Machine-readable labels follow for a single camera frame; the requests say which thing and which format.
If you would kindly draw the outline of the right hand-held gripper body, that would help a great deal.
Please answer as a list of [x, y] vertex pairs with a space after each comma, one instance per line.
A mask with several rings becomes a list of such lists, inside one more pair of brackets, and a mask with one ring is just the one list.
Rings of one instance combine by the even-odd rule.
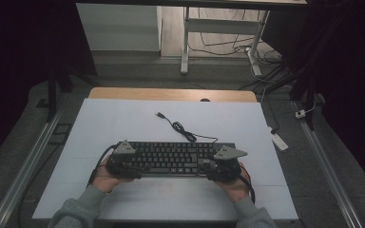
[[215, 181], [234, 181], [240, 173], [238, 158], [247, 156], [248, 153], [233, 147], [223, 146], [214, 156], [218, 173]]

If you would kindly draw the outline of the person's left hand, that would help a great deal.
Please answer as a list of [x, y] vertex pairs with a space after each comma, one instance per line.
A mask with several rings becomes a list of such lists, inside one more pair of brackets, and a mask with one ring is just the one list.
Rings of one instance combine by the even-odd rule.
[[109, 193], [120, 183], [133, 181], [133, 179], [121, 179], [111, 176], [106, 170], [106, 163], [107, 158], [100, 163], [91, 183], [92, 186], [103, 193]]

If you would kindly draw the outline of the black computer keyboard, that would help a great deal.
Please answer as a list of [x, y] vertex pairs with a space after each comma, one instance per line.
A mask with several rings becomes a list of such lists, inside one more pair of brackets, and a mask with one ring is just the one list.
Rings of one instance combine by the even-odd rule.
[[213, 156], [225, 145], [218, 142], [129, 142], [136, 150], [134, 167], [150, 167], [147, 177], [206, 178], [205, 168], [214, 167]]

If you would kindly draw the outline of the person's right hand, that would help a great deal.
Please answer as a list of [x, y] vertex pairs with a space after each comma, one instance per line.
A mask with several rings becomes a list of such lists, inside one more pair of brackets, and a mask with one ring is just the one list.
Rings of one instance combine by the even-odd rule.
[[226, 193], [227, 197], [232, 202], [238, 202], [239, 200], [250, 196], [249, 188], [240, 179], [231, 182], [216, 181], [216, 184]]

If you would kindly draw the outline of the aluminium rail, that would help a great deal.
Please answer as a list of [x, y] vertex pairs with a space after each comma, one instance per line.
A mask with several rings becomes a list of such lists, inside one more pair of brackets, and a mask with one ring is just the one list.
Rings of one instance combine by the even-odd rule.
[[304, 121], [301, 121], [301, 127], [310, 144], [321, 171], [331, 188], [331, 192], [337, 200], [338, 207], [348, 224], [349, 228], [363, 228], [359, 215], [357, 214], [354, 205], [352, 204], [347, 192], [343, 188], [334, 167], [316, 135], [316, 133]]
[[16, 174], [13, 182], [10, 185], [9, 190], [0, 202], [0, 228], [5, 228], [9, 218], [24, 193], [29, 179], [36, 167], [39, 159], [41, 158], [48, 140], [52, 135], [52, 132], [61, 118], [64, 110], [60, 107], [55, 114], [50, 118], [50, 121], [45, 123], [41, 133], [31, 150], [28, 152], [25, 161], [23, 162], [20, 170]]

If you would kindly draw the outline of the white power strip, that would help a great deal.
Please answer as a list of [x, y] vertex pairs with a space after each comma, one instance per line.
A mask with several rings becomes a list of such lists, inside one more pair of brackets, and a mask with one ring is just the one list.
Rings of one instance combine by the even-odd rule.
[[285, 151], [289, 148], [288, 144], [277, 134], [276, 129], [269, 127], [269, 131], [271, 140], [279, 151]]

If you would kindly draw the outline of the black metal stand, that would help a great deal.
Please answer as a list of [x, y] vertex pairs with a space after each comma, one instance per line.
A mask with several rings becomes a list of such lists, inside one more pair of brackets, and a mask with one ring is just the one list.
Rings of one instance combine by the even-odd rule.
[[55, 68], [49, 72], [48, 76], [48, 118], [50, 123], [56, 113], [56, 82], [55, 82]]
[[314, 73], [301, 72], [295, 85], [289, 93], [289, 96], [294, 101], [299, 101], [303, 95], [306, 95], [306, 113], [305, 122], [311, 130], [314, 130], [313, 110], [315, 108], [315, 92], [316, 92], [316, 77]]

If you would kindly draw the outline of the small white adapter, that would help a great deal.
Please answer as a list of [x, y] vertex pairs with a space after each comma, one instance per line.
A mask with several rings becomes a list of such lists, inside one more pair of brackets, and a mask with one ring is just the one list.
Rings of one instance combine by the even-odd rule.
[[307, 114], [311, 113], [311, 112], [315, 109], [315, 107], [316, 107], [316, 104], [313, 104], [313, 106], [312, 106], [310, 109], [308, 109], [308, 110], [301, 109], [301, 110], [299, 110], [299, 111], [297, 111], [297, 112], [295, 113], [295, 117], [296, 117], [297, 119], [302, 119], [302, 118], [304, 118]]

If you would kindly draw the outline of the white cabinet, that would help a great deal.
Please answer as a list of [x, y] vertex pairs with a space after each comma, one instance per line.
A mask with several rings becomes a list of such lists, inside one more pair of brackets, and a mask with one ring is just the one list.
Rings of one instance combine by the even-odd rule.
[[92, 50], [159, 51], [162, 8], [77, 3]]

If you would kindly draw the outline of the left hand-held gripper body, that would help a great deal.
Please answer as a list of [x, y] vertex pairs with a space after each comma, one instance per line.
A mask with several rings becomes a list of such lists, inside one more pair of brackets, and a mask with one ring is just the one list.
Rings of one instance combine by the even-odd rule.
[[140, 179], [142, 177], [142, 169], [134, 167], [131, 160], [136, 150], [128, 141], [119, 142], [112, 145], [113, 152], [109, 155], [106, 162], [106, 170], [108, 173], [120, 179]]

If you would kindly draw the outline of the black floor plate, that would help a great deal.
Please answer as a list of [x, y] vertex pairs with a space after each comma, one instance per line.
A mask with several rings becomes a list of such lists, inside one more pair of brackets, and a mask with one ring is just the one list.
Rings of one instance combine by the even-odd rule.
[[63, 145], [66, 143], [67, 138], [72, 129], [72, 123], [58, 123], [56, 124], [48, 143], [54, 145]]

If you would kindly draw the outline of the white-framed desk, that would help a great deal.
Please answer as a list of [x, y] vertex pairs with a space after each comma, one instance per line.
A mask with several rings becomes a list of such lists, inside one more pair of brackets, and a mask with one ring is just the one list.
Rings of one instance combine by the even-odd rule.
[[[255, 40], [247, 51], [247, 58], [252, 69], [260, 75], [259, 66], [255, 63], [254, 53], [269, 11], [305, 10], [308, 6], [306, 0], [76, 0], [76, 2], [84, 4], [184, 7], [181, 75], [188, 73], [188, 35], [190, 32], [254, 35]], [[191, 8], [250, 9], [260, 10], [262, 15], [258, 21], [249, 22], [201, 19], [189, 16]]]

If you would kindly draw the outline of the dark curtain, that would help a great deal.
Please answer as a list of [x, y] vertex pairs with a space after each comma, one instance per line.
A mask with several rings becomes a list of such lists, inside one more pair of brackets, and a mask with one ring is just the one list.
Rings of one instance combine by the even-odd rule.
[[301, 74], [291, 97], [320, 93], [328, 124], [365, 171], [365, 0], [306, 0], [273, 10], [262, 40]]
[[0, 146], [28, 103], [29, 90], [54, 75], [97, 73], [78, 0], [0, 0]]

